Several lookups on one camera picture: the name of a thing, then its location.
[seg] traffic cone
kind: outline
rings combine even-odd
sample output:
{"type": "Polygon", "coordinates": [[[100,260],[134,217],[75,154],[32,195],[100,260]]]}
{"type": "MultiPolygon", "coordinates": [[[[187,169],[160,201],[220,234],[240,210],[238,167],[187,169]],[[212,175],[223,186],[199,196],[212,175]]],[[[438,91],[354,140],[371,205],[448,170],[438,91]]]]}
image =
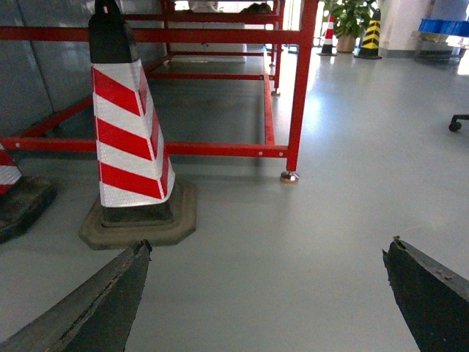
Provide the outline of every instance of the traffic cone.
{"type": "Polygon", "coordinates": [[[332,37],[334,36],[334,16],[332,14],[328,19],[328,28],[325,31],[324,45],[320,53],[317,53],[320,56],[337,56],[332,52],[332,37]]]}
{"type": "Polygon", "coordinates": [[[175,244],[195,230],[195,188],[176,180],[133,33],[114,0],[89,21],[100,197],[81,228],[94,249],[142,238],[175,244]]]}
{"type": "Polygon", "coordinates": [[[380,47],[380,22],[381,10],[376,9],[372,20],[369,22],[360,51],[358,52],[358,55],[355,55],[355,57],[368,60],[382,59],[382,57],[378,55],[378,49],[380,47]]]}
{"type": "Polygon", "coordinates": [[[40,177],[24,177],[0,144],[0,243],[23,234],[55,196],[40,177]]]}

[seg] cone base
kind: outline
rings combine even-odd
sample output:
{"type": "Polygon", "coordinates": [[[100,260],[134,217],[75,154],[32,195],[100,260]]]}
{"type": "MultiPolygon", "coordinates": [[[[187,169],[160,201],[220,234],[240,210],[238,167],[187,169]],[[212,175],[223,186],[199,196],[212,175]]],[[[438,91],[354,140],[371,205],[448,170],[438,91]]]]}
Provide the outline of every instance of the cone base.
{"type": "Polygon", "coordinates": [[[357,59],[365,59],[365,60],[378,60],[382,59],[382,56],[365,56],[365,55],[354,55],[357,59]]]}
{"type": "Polygon", "coordinates": [[[334,54],[334,53],[316,53],[316,55],[319,55],[319,56],[337,56],[337,54],[334,54]]]}
{"type": "Polygon", "coordinates": [[[24,234],[55,196],[49,181],[22,176],[0,197],[0,243],[24,234]]]}
{"type": "Polygon", "coordinates": [[[119,227],[103,226],[103,206],[100,198],[92,206],[80,229],[80,238],[91,249],[121,249],[146,238],[152,246],[178,244],[196,230],[196,187],[188,181],[176,178],[174,190],[168,202],[173,221],[161,224],[138,224],[133,221],[119,227]]]}

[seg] red metal frame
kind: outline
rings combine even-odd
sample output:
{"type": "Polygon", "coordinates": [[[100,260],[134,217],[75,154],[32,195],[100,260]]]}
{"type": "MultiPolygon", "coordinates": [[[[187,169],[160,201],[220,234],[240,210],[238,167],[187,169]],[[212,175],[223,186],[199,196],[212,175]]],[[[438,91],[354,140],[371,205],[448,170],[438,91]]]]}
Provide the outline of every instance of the red metal frame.
{"type": "MultiPolygon", "coordinates": [[[[300,31],[284,31],[281,29],[281,20],[273,31],[246,30],[246,29],[134,29],[137,42],[143,43],[273,43],[281,48],[282,44],[297,44],[300,46],[295,75],[295,91],[292,103],[292,119],[289,132],[288,145],[275,144],[273,130],[273,112],[270,97],[270,80],[274,80],[274,88],[278,88],[278,77],[280,74],[281,50],[272,52],[271,57],[276,58],[276,71],[273,75],[264,72],[259,75],[163,75],[151,73],[165,61],[171,60],[175,53],[169,51],[168,55],[157,62],[146,67],[149,78],[191,78],[191,79],[247,79],[262,80],[264,83],[265,98],[265,144],[213,144],[213,143],[187,143],[167,142],[166,147],[170,154],[181,155],[216,155],[216,156],[245,156],[257,158],[286,158],[287,171],[296,171],[298,165],[298,151],[300,146],[301,126],[303,124],[303,111],[306,98],[306,86],[309,73],[309,61],[311,58],[311,47],[314,35],[314,22],[317,11],[316,0],[305,0],[302,14],[302,25],[300,31]]],[[[263,18],[261,15],[238,15],[238,14],[188,14],[192,19],[198,21],[220,22],[219,17],[223,15],[225,21],[236,21],[259,24],[260,21],[271,20],[269,15],[263,18]]],[[[132,15],[129,20],[146,18],[145,21],[155,21],[156,17],[139,17],[146,15],[132,15]]],[[[163,21],[174,18],[187,21],[186,14],[166,15],[163,21]]],[[[86,28],[50,28],[50,27],[7,27],[0,26],[0,40],[32,40],[32,41],[88,41],[88,29],[86,28]]],[[[216,56],[234,55],[233,53],[211,53],[216,56]]],[[[0,143],[7,149],[12,150],[54,150],[74,152],[95,152],[95,140],[83,139],[49,139],[41,137],[45,132],[64,122],[74,114],[90,107],[92,99],[84,98],[70,108],[52,114],[42,122],[33,125],[17,136],[0,137],[0,143]]]]}

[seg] epoxy floor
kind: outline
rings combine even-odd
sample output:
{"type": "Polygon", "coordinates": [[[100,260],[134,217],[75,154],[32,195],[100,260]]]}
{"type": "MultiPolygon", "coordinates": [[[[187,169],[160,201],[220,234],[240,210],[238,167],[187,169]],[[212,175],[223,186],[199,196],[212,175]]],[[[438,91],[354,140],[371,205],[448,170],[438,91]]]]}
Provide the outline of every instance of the epoxy floor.
{"type": "MultiPolygon", "coordinates": [[[[283,63],[279,142],[295,56],[283,63]]],[[[152,82],[167,140],[262,139],[260,83],[219,83],[152,82]]],[[[469,278],[469,122],[448,130],[469,112],[468,89],[447,67],[313,55],[296,186],[279,183],[282,160],[173,158],[198,188],[197,231],[152,253],[126,351],[417,352],[381,249],[399,235],[469,278]]],[[[98,195],[95,161],[33,155],[20,167],[58,196],[0,246],[0,340],[120,252],[78,238],[98,195]]]]}

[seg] white wall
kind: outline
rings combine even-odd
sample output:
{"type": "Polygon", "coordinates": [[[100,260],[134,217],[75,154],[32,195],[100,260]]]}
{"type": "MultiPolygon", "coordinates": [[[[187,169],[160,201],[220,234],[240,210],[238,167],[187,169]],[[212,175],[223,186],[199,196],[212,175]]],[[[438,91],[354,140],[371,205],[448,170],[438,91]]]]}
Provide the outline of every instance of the white wall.
{"type": "Polygon", "coordinates": [[[380,47],[388,50],[415,50],[417,41],[412,32],[426,17],[430,0],[384,0],[380,47]]]}

